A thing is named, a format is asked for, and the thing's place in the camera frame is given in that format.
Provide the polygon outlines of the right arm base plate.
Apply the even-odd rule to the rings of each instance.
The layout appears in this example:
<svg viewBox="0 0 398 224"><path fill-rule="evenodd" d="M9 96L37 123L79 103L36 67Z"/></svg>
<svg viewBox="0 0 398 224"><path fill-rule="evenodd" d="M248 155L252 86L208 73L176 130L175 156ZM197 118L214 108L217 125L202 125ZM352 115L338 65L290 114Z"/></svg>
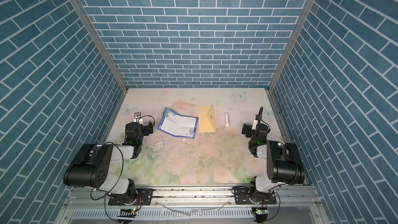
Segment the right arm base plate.
<svg viewBox="0 0 398 224"><path fill-rule="evenodd" d="M235 186L231 189L234 196L235 204L249 205L249 204L264 204L273 205L277 203L275 195L272 193L259 192L255 189L250 189L244 186Z"/></svg>

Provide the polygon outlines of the white letter blue border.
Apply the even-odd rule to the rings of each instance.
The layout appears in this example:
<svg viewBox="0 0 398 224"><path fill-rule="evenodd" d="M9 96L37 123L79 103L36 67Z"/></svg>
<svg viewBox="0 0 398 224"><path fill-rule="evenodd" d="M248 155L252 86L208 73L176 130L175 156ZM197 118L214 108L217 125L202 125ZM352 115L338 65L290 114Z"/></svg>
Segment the white letter blue border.
<svg viewBox="0 0 398 224"><path fill-rule="evenodd" d="M198 117L180 115L166 107L158 130L175 138L195 139L198 122Z"/></svg>

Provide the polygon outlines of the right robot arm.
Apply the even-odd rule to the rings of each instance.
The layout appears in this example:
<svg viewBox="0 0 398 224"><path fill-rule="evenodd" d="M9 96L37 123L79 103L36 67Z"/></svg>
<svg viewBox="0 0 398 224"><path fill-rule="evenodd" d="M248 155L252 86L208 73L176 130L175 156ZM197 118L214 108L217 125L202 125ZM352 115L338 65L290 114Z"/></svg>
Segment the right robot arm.
<svg viewBox="0 0 398 224"><path fill-rule="evenodd" d="M304 167L298 147L293 143L281 143L267 139L271 129L266 123L243 124L242 135L249 138L248 149L258 159L265 160L266 173L254 177L249 194L270 194L284 185L303 184Z"/></svg>

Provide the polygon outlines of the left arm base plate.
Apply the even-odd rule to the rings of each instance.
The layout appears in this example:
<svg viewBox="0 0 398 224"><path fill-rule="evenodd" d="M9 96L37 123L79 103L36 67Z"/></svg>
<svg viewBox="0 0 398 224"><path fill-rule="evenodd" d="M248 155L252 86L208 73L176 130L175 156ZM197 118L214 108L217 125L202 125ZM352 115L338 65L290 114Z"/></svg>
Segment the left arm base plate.
<svg viewBox="0 0 398 224"><path fill-rule="evenodd" d="M152 188L138 188L128 190L123 195L110 195L109 206L147 206L151 204L153 196Z"/></svg>

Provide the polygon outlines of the yellow envelope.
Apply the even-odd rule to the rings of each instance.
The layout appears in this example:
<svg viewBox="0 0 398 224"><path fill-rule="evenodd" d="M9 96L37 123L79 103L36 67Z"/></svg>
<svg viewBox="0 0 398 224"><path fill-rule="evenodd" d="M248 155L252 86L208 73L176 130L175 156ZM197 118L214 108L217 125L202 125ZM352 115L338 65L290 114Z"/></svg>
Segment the yellow envelope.
<svg viewBox="0 0 398 224"><path fill-rule="evenodd" d="M199 106L199 132L216 132L214 106Z"/></svg>

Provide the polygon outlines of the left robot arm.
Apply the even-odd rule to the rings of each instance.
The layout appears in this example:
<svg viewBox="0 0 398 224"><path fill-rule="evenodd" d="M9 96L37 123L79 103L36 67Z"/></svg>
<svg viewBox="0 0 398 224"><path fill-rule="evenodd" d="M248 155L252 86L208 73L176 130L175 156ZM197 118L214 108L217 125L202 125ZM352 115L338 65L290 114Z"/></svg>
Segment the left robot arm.
<svg viewBox="0 0 398 224"><path fill-rule="evenodd" d="M118 197L124 204L133 204L137 199L137 191L132 179L115 175L109 171L113 161L124 162L136 159L142 151L145 136L153 134L154 120L147 125L140 123L138 118L125 126L124 142L119 145L107 142L103 145L83 144L67 168L63 182L72 187L90 187Z"/></svg>

